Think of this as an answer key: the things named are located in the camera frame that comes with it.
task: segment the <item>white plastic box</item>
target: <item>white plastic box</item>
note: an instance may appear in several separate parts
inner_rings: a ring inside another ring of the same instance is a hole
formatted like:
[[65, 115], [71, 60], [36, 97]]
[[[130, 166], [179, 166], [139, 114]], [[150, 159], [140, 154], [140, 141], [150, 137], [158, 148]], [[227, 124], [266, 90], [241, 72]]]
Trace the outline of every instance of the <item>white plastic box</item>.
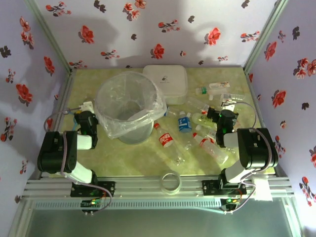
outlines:
[[163, 92], [168, 105], [182, 105], [188, 93], [187, 71], [180, 65], [148, 65], [143, 74]]

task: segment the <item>flower wallpaper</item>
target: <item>flower wallpaper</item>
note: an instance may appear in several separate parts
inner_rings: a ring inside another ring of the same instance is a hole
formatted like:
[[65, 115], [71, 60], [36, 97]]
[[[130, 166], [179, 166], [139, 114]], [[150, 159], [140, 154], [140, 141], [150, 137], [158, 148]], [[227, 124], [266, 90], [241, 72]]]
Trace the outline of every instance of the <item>flower wallpaper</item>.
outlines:
[[6, 237], [66, 70], [23, 1], [1, 2], [0, 31], [0, 236]]
[[249, 74], [256, 96], [260, 95], [264, 123], [275, 137], [279, 164], [295, 191], [306, 236], [316, 236], [313, 4], [314, 0], [289, 1]]
[[[243, 66], [276, 3], [33, 1], [70, 67], [82, 61], [87, 68], [135, 68], [148, 64]], [[272, 43], [267, 59], [274, 51]]]

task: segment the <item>blue bottle label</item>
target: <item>blue bottle label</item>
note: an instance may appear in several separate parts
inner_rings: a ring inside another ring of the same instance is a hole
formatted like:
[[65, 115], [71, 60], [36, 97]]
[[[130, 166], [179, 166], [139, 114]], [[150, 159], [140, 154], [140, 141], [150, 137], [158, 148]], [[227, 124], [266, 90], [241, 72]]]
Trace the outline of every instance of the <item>blue bottle label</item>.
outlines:
[[179, 118], [178, 119], [179, 124], [179, 131], [181, 132], [183, 129], [192, 129], [191, 122], [188, 117]]

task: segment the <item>tape roll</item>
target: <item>tape roll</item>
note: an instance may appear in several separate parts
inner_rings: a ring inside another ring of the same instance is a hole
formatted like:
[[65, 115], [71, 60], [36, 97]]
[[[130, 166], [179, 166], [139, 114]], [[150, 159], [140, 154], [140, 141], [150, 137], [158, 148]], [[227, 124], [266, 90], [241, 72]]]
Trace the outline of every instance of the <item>tape roll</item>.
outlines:
[[[174, 176], [174, 177], [176, 178], [176, 180], [177, 180], [177, 187], [176, 187], [176, 188], [170, 189], [170, 188], [166, 188], [166, 187], [163, 185], [163, 180], [164, 180], [165, 177], [167, 177], [168, 175], [172, 175], [172, 176]], [[161, 189], [161, 191], [162, 191], [163, 193], [165, 193], [165, 194], [168, 194], [168, 195], [176, 195], [176, 194], [180, 191], [180, 189], [181, 189], [181, 187], [182, 187], [182, 180], [181, 180], [180, 175], [179, 175], [177, 172], [173, 171], [173, 170], [164, 173], [164, 174], [161, 176], [159, 182], [160, 182], [160, 189]]]

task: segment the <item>glass panel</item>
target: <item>glass panel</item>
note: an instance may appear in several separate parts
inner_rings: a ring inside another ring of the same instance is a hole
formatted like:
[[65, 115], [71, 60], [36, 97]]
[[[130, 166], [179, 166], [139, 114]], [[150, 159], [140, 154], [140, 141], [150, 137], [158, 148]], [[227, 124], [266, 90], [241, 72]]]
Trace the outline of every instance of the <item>glass panel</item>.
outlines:
[[279, 237], [292, 236], [280, 198], [250, 200], [233, 215], [194, 209], [106, 210], [93, 217], [79, 210], [35, 210], [29, 237]]

